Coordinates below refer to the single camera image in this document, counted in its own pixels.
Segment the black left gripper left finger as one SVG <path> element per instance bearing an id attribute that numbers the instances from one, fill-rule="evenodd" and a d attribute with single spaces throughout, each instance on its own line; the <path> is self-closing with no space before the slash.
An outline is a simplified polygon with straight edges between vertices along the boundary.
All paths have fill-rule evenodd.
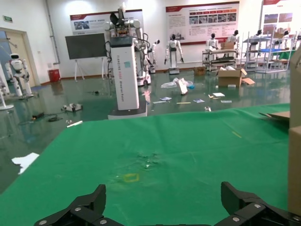
<path id="1" fill-rule="evenodd" d="M 106 186 L 99 185 L 91 194 L 78 196 L 70 205 L 44 217 L 36 226 L 119 226 L 119 222 L 103 215 L 106 205 Z"/>

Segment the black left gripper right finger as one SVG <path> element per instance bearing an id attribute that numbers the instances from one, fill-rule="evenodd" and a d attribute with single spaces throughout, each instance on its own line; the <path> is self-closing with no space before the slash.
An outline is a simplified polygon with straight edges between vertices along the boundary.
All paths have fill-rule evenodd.
<path id="1" fill-rule="evenodd" d="M 299 226 L 301 217 L 266 203 L 254 193 L 221 183 L 221 202 L 229 216 L 217 226 Z"/>

